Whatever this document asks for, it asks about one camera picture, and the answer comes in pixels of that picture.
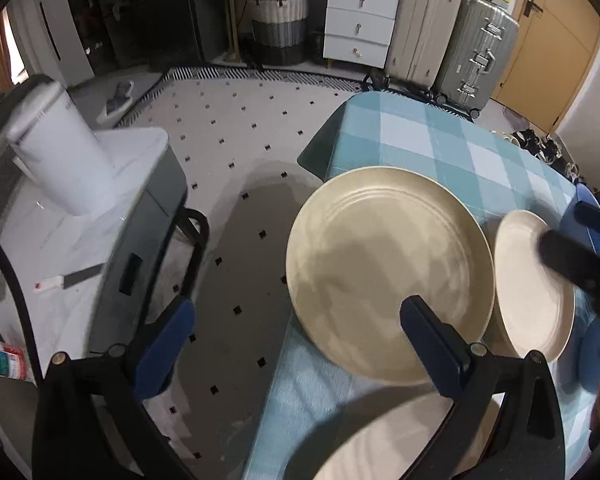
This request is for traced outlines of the cream plate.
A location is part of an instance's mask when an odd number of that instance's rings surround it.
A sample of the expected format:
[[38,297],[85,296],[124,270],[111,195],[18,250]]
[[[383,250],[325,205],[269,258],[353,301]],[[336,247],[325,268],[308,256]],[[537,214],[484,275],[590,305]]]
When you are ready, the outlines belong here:
[[451,406],[451,400],[437,393],[399,405],[340,445],[315,477],[400,478],[437,431]]
[[508,356],[542,353],[549,363],[567,347],[576,313],[574,289],[541,261],[548,225],[528,210],[513,210],[494,240],[494,340]]
[[435,180],[394,167],[321,185],[294,219],[286,279],[297,318],[329,361],[392,386],[428,375],[400,324],[417,295],[468,342],[494,304],[491,249],[468,208]]

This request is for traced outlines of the blue bowl front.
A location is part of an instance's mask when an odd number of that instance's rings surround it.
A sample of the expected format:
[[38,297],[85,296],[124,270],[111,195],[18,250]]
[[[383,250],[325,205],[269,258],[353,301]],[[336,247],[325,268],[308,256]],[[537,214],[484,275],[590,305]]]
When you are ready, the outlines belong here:
[[600,318],[588,324],[580,344],[578,381],[588,393],[600,388]]

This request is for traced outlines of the grey white side cabinet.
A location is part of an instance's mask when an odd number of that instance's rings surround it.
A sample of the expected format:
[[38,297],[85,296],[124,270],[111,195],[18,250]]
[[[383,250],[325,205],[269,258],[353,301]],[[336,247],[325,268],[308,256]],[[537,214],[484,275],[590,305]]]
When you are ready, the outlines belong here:
[[112,208],[75,217],[23,180],[0,223],[43,368],[58,351],[82,359],[133,339],[186,202],[186,175],[163,129],[96,136],[114,163]]

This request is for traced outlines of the teal checked tablecloth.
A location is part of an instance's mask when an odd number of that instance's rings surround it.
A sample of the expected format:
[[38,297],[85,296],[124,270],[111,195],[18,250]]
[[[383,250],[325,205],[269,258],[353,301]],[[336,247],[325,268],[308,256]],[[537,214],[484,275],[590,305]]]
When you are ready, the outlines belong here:
[[[489,233],[514,209],[530,209],[557,226],[578,192],[489,130],[390,93],[360,93],[340,105],[298,164],[322,181],[364,166],[418,172],[448,188]],[[242,475],[312,478],[346,437],[409,394],[409,388],[384,388],[332,364],[290,320]]]

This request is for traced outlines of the plastic water bottle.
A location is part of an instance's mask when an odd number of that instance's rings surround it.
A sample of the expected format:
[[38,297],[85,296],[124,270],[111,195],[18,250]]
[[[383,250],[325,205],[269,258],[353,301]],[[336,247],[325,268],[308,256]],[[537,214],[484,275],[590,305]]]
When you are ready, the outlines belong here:
[[0,341],[0,377],[27,380],[28,374],[24,352],[18,347]]

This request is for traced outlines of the wooden door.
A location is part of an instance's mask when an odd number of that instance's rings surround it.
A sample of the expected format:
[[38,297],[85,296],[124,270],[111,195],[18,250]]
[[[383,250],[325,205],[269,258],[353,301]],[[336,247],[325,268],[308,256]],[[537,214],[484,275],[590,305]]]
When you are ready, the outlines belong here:
[[552,133],[565,118],[600,46],[588,0],[516,0],[518,39],[493,99]]

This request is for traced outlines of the white electric kettle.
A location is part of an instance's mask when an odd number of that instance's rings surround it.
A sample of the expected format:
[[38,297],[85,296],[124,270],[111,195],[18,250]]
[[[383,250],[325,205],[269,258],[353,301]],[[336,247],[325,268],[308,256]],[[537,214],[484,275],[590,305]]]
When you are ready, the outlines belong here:
[[33,181],[68,214],[96,214],[116,204],[114,165],[59,82],[31,90],[5,133]]

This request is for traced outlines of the silver hard suitcase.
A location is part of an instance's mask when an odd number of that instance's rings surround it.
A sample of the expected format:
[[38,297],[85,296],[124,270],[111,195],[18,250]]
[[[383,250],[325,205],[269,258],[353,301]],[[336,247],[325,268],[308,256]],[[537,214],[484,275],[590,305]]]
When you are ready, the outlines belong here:
[[434,100],[476,119],[512,55],[519,25],[488,0],[462,0],[437,78]]

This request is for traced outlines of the beige hard suitcase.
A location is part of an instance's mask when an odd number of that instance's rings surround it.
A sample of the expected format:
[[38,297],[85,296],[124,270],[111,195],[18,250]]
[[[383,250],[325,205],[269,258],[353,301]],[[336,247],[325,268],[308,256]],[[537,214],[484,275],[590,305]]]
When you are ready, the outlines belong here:
[[385,73],[429,91],[450,43],[462,0],[399,0]]

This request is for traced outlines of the woven laundry basket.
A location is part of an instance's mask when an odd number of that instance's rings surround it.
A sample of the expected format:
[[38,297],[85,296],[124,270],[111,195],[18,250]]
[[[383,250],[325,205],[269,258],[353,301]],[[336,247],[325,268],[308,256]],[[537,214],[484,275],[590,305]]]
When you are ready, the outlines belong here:
[[272,66],[302,63],[309,10],[309,0],[248,0],[256,59]]

